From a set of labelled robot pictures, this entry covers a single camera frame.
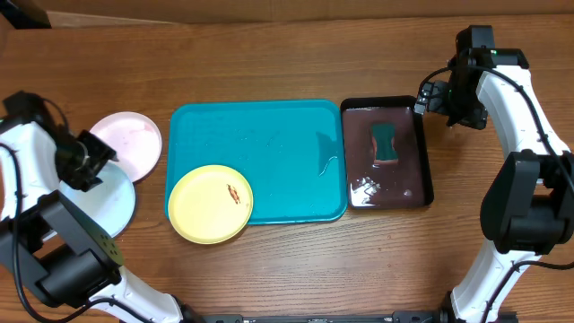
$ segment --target plastic tray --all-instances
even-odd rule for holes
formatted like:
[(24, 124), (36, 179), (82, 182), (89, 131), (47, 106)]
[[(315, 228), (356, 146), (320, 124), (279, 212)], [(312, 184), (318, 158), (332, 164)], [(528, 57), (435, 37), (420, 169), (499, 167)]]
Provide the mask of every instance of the plastic tray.
[(172, 116), (165, 205), (189, 171), (218, 164), (253, 189), (248, 224), (333, 221), (347, 208), (339, 108), (328, 100), (187, 104)]
[[(431, 169), (422, 116), (413, 112), (415, 102), (414, 97), (400, 96), (347, 99), (341, 104), (353, 208), (412, 208), (432, 203)], [(389, 161), (380, 160), (385, 155)]]

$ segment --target wood grain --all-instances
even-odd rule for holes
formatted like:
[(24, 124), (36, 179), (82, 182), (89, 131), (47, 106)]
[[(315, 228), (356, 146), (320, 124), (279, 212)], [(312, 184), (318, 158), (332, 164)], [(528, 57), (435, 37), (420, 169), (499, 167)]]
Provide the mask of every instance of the wood grain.
[(60, 13), (47, 11), (52, 28), (86, 28), (100, 26), (140, 26), (145, 24), (163, 24), (171, 22), (156, 22), (131, 18), (98, 16), (81, 13)]
[(574, 13), (570, 0), (34, 0), (47, 11), (159, 22), (293, 22), (334, 19)]
[[(177, 25), (15, 31), (0, 60), (0, 97), (20, 89), (58, 102), (74, 130), (109, 113), (142, 112), (167, 147), (170, 115), (189, 102), (415, 94), (442, 67), (455, 35), (490, 23), (502, 48), (522, 48), (554, 129), (574, 145), (574, 16)], [(349, 210), (337, 222), (250, 227), (203, 247), (163, 213), (166, 152), (137, 185), (135, 220), (117, 238), (126, 265), (200, 313), (373, 314), (434, 309), (480, 248), (480, 203), (503, 162), (491, 124), (446, 128), (425, 116), (435, 201), (427, 208)], [(574, 244), (546, 260), (571, 261)], [(574, 275), (528, 269), (503, 307), (528, 322), (574, 321)], [(43, 309), (62, 315), (63, 309)], [(0, 318), (29, 322), (0, 271)], [(90, 311), (78, 322), (112, 322)]]

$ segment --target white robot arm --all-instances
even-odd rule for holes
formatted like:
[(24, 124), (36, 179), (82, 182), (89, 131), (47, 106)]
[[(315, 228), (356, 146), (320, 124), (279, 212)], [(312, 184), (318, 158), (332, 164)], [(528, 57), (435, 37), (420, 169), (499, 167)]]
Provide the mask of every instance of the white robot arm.
[[(568, 146), (554, 133), (540, 103), (538, 103), (538, 99), (535, 97), (530, 81), (530, 72), (517, 65), (499, 65), (495, 70), (512, 78), (524, 87), (536, 106), (544, 132), (548, 135), (548, 140), (554, 151), (558, 154), (569, 152)], [(494, 74), (483, 72), (476, 88), (476, 95), (478, 101), (491, 115), (505, 158), (511, 152), (522, 152), (525, 149), (532, 150), (539, 155), (548, 154), (540, 141), (540, 135), (536, 131), (532, 115), (524, 98), (512, 85)], [(487, 301), (492, 297), (495, 289), (512, 268), (512, 265), (524, 260), (538, 260), (540, 257), (541, 255), (536, 255), (533, 251), (521, 250), (511, 250), (506, 254), (501, 254), (496, 250), (494, 242), (485, 239), (465, 279), (453, 289), (450, 295), (457, 318), (465, 320), (466, 323), (480, 323), (487, 307)], [(500, 305), (526, 269), (527, 266), (523, 266), (506, 283), (492, 304), (487, 318), (488, 322), (496, 320)]]
[[(10, 223), (23, 217), (31, 225), (20, 224), (25, 226), (19, 231), (26, 232), (27, 241), (20, 242), (17, 270), (22, 282), (48, 306), (93, 303), (93, 309), (106, 311), (126, 323), (202, 322), (188, 306), (154, 290), (122, 266), (121, 253), (108, 234), (58, 193), (60, 180), (82, 190), (97, 185), (96, 175), (103, 164), (115, 158), (115, 152), (87, 132), (73, 138), (67, 129), (57, 127), (43, 100), (35, 94), (16, 93), (4, 105), (8, 117), (0, 124), (0, 144), (9, 148), (16, 159), (7, 149), (0, 150), (4, 182), (0, 263), (13, 270)], [(19, 215), (19, 197), (13, 193), (17, 181), (22, 184)], [(56, 233), (65, 245), (43, 258), (35, 258), (33, 253), (42, 242)]]
[[(565, 183), (556, 184), (552, 174), (556, 174), (558, 167), (541, 135), (546, 135), (556, 155), (567, 154), (562, 156), (565, 162), (570, 162), (570, 149), (544, 115), (524, 55), (518, 49), (496, 49), (490, 26), (471, 26), (461, 31), (457, 35), (457, 54), (445, 70), (453, 72), (448, 83), (423, 85), (418, 111), (426, 108), (448, 115), (448, 126), (459, 123), (477, 129), (486, 126), (490, 114), (506, 159), (483, 200), (483, 246), (468, 274), (447, 300), (452, 319), (457, 322), (494, 322), (500, 305), (528, 268), (521, 266), (515, 271), (514, 265), (537, 261), (554, 244), (564, 243), (571, 236), (570, 225), (563, 221), (571, 212), (564, 212), (563, 207), (572, 195)], [(542, 134), (523, 94), (534, 105)], [(541, 184), (557, 188), (555, 197), (534, 196), (535, 186)]]

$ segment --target black tray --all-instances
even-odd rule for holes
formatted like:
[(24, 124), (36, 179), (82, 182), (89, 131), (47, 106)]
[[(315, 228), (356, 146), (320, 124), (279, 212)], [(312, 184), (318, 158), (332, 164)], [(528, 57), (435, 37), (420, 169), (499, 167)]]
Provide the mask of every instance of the black tray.
[[(429, 205), (434, 199), (422, 115), (412, 96), (353, 98), (341, 103), (349, 205), (390, 209)], [(381, 141), (381, 125), (393, 125)], [(396, 160), (377, 159), (377, 151)]]

